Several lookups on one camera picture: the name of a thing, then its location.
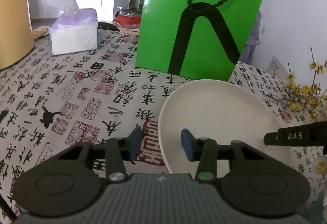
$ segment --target red object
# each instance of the red object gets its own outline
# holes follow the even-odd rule
[[[120,23],[122,26],[124,26],[124,25],[139,25],[139,24],[141,24],[141,17],[140,16],[119,15],[115,18],[114,21]]]

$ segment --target black curved graphic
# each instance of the black curved graphic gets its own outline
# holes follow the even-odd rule
[[[179,21],[173,52],[171,54],[168,73],[175,75],[180,74],[195,20],[200,16],[204,16],[209,20],[228,59],[233,64],[237,64],[240,52],[238,51],[233,36],[220,11],[217,8],[208,8],[209,6],[211,6],[209,3],[197,2],[183,11]]]

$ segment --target wall outlet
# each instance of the wall outlet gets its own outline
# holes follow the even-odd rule
[[[270,74],[275,74],[278,76],[280,79],[285,79],[288,75],[287,70],[285,67],[281,64],[281,62],[274,56],[268,65],[267,69],[265,72],[270,73]]]

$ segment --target tablecloth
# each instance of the tablecloth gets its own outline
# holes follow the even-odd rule
[[[168,173],[158,142],[158,119],[167,97],[191,79],[135,67],[138,36],[99,30],[97,50],[52,56],[51,39],[36,42],[18,64],[0,73],[0,193],[19,214],[12,186],[24,171],[81,140],[102,143],[127,137],[136,127],[144,138],[128,173]],[[301,125],[267,97],[282,92],[282,81],[239,62],[230,83],[262,100],[283,127]],[[310,181],[312,203],[324,179],[312,170],[322,147],[292,148],[292,166]],[[103,175],[104,161],[94,163]],[[8,223],[8,218],[0,218]]]

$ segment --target green paper bag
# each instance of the green paper bag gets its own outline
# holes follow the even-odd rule
[[[136,65],[193,79],[228,81],[261,0],[145,0]]]

